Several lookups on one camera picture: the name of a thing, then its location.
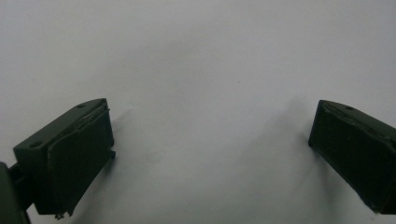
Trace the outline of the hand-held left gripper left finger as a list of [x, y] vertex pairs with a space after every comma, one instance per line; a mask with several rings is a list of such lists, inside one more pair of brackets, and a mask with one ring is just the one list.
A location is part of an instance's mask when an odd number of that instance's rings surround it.
[[71, 215], [106, 163], [115, 157], [105, 98], [76, 105], [14, 147], [32, 178], [40, 215]]

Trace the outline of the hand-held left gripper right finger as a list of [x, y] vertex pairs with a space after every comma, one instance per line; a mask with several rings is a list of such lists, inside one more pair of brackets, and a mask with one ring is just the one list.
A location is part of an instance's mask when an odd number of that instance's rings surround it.
[[308, 145], [375, 213], [396, 215], [396, 129], [358, 109], [318, 102]]

